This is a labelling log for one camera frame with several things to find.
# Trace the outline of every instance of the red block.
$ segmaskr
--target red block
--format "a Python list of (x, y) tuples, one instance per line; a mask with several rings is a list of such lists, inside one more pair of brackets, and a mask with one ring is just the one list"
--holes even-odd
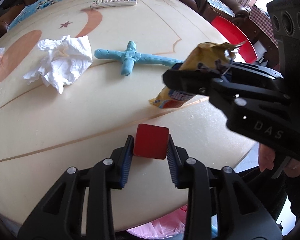
[(167, 155), (169, 129), (141, 123), (138, 125), (133, 154), (135, 156), (164, 160)]

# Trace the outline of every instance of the black pants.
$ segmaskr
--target black pants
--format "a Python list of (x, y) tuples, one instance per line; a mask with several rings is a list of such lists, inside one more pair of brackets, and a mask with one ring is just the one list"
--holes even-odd
[[(287, 198), (284, 174), (282, 173), (277, 179), (271, 179), (268, 170), (260, 172), (259, 167), (255, 167), (239, 172), (238, 175), (243, 179), (276, 221)], [(117, 232), (116, 238), (117, 240), (140, 239), (126, 231)]]

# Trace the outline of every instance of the black sleeve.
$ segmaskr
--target black sleeve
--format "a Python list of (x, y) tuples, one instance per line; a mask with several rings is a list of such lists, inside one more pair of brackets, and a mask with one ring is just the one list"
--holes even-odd
[(291, 211), (297, 217), (297, 223), (300, 219), (300, 176), (296, 178), (285, 177), (286, 192), (291, 202)]

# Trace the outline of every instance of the yellow snack package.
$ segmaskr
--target yellow snack package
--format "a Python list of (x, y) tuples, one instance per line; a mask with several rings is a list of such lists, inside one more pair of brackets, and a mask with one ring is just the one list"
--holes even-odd
[[(176, 64), (172, 68), (193, 71), (202, 68), (217, 69), (222, 65), (232, 63), (241, 45), (232, 45), (227, 42), (223, 44), (212, 42), (200, 43), (182, 65)], [(149, 100), (149, 102), (159, 108), (178, 108), (194, 96), (193, 94), (164, 87), (159, 95)]]

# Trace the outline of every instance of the pink trash bag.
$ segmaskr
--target pink trash bag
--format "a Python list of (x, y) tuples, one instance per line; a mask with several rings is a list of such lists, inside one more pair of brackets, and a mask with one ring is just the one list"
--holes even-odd
[(183, 233), (186, 226), (187, 205), (144, 225), (128, 229), (127, 232), (143, 239), (164, 239)]

